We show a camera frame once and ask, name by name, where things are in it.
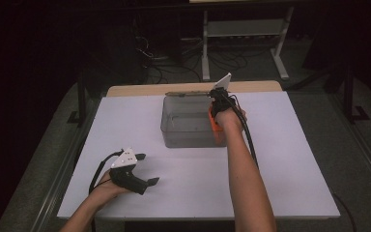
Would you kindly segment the wooden table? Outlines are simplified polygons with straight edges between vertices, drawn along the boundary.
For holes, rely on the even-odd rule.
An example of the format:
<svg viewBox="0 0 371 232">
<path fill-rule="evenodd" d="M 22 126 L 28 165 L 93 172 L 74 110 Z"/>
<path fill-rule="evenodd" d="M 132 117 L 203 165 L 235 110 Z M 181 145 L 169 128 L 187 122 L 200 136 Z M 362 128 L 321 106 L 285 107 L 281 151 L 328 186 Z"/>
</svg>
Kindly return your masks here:
<svg viewBox="0 0 371 232">
<path fill-rule="evenodd" d="M 160 96 L 165 95 L 168 92 L 209 92 L 213 86 L 214 85 L 211 82 L 112 86 L 108 89 L 106 96 Z M 277 81 L 273 80 L 237 81 L 230 82 L 228 90 L 231 93 L 280 92 L 282 88 Z"/>
</svg>

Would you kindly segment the aluminium floor rail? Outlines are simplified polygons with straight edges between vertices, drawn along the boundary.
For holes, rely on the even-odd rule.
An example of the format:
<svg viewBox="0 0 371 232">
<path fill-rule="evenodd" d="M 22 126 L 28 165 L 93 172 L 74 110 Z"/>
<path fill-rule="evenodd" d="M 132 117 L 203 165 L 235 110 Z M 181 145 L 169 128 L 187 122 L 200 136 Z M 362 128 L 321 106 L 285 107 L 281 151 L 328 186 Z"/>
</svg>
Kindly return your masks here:
<svg viewBox="0 0 371 232">
<path fill-rule="evenodd" d="M 371 144 L 367 141 L 367 138 L 357 125 L 360 122 L 371 122 L 371 117 L 360 105 L 352 106 L 350 113 L 347 113 L 345 110 L 345 103 L 337 96 L 330 96 L 329 100 L 336 112 L 339 114 L 343 124 L 351 134 L 351 137 L 357 143 L 362 158 L 365 160 L 368 169 L 371 171 Z"/>
<path fill-rule="evenodd" d="M 88 100 L 84 104 L 86 119 L 82 124 L 73 121 L 74 116 L 81 112 L 74 104 L 77 101 L 61 102 L 33 157 L 34 184 L 42 200 L 32 216 L 30 232 L 48 232 L 48 228 L 59 220 L 57 212 L 100 101 Z"/>
</svg>

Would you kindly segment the grey metal desk frame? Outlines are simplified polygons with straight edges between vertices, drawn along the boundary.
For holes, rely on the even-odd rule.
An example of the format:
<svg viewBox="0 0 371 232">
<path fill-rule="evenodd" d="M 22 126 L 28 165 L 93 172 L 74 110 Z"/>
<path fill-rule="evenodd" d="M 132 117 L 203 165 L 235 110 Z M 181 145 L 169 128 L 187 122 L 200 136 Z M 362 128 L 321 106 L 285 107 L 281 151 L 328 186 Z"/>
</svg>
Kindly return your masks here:
<svg viewBox="0 0 371 232">
<path fill-rule="evenodd" d="M 209 21 L 208 12 L 204 11 L 203 48 L 201 56 L 203 80 L 208 81 L 210 79 L 208 38 L 234 36 L 277 36 L 279 41 L 270 49 L 270 53 L 280 78 L 282 80 L 288 80 L 289 75 L 280 57 L 280 52 L 285 42 L 294 9 L 294 7 L 290 7 L 283 18 L 225 21 Z"/>
</svg>

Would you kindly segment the black metal stand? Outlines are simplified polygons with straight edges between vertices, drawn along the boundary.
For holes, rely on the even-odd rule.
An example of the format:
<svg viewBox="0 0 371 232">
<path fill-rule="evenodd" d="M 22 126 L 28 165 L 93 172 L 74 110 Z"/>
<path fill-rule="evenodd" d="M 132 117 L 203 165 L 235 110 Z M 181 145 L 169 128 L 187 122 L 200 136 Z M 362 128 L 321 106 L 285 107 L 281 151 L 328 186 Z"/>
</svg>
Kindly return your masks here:
<svg viewBox="0 0 371 232">
<path fill-rule="evenodd" d="M 350 66 L 347 66 L 344 77 L 343 112 L 347 120 L 353 124 L 355 121 L 369 120 L 369 116 L 359 105 L 354 105 L 354 75 Z"/>
<path fill-rule="evenodd" d="M 86 89 L 83 81 L 83 73 L 77 77 L 77 101 L 78 109 L 70 114 L 68 119 L 69 124 L 77 124 L 80 128 L 86 119 Z"/>
</svg>

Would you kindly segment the orange phone case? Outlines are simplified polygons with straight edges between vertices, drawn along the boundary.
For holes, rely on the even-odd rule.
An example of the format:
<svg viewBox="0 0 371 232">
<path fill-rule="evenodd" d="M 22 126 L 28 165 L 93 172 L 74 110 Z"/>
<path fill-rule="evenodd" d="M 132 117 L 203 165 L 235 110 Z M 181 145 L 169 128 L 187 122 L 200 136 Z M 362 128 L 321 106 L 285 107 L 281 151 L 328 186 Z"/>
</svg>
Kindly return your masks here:
<svg viewBox="0 0 371 232">
<path fill-rule="evenodd" d="M 209 108 L 209 120 L 210 120 L 210 123 L 211 123 L 211 128 L 212 128 L 212 131 L 213 131 L 215 144 L 217 146 L 220 146 L 224 142 L 223 130 L 216 123 L 216 121 L 214 119 L 213 109 L 214 109 L 214 107 L 211 105 L 210 108 Z"/>
</svg>

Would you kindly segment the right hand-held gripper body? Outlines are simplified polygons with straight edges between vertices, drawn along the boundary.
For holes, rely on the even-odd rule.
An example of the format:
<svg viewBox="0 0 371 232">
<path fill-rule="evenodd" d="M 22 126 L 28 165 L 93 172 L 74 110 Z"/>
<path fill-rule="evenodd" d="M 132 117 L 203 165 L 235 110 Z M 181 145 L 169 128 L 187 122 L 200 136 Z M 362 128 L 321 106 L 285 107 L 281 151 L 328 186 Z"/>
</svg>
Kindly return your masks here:
<svg viewBox="0 0 371 232">
<path fill-rule="evenodd" d="M 213 89 L 209 92 L 209 97 L 213 99 L 210 113 L 213 118 L 216 114 L 236 105 L 236 101 L 228 94 L 228 86 L 232 75 L 227 73 L 214 84 Z"/>
</svg>

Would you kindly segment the person's right hand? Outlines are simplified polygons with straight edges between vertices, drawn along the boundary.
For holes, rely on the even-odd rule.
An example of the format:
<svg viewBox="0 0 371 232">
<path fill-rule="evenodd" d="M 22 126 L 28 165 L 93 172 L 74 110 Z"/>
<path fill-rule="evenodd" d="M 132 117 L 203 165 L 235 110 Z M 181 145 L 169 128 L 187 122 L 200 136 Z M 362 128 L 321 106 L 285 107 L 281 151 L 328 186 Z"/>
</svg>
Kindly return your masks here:
<svg viewBox="0 0 371 232">
<path fill-rule="evenodd" d="M 232 108 L 219 112 L 215 116 L 215 122 L 224 130 L 242 131 L 243 126 L 240 118 Z"/>
</svg>

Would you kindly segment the person's left hand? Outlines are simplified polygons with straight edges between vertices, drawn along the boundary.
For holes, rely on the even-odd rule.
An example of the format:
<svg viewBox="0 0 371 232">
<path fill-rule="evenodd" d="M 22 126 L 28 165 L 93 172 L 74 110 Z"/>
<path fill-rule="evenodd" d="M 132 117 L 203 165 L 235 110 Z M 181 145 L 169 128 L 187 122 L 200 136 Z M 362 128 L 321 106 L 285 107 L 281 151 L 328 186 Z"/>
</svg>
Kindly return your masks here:
<svg viewBox="0 0 371 232">
<path fill-rule="evenodd" d="M 100 182 L 90 193 L 90 198 L 97 205 L 104 205 L 117 196 L 127 192 L 128 190 L 126 188 L 115 185 L 111 181 L 109 171 L 106 171 L 101 177 Z"/>
</svg>

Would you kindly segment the grey translucent storage box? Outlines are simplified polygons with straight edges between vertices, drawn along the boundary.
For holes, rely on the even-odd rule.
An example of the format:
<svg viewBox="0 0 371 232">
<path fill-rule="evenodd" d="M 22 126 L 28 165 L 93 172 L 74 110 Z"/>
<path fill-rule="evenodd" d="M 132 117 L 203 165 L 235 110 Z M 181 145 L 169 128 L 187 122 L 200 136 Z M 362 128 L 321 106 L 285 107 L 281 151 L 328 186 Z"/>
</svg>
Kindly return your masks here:
<svg viewBox="0 0 371 232">
<path fill-rule="evenodd" d="M 210 118 L 212 99 L 204 95 L 166 95 L 160 130 L 167 148 L 225 147 L 222 131 Z"/>
</svg>

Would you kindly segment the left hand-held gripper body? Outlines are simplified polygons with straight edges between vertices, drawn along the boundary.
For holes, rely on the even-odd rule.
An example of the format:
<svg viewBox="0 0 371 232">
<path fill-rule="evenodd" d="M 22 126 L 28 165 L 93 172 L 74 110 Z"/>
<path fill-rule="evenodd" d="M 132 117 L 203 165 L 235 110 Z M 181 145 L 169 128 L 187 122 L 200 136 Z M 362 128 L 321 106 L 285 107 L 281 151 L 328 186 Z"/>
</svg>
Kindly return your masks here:
<svg viewBox="0 0 371 232">
<path fill-rule="evenodd" d="M 148 187 L 147 182 L 132 173 L 138 162 L 133 150 L 127 148 L 120 152 L 117 159 L 111 164 L 109 174 L 115 185 L 143 195 Z"/>
</svg>

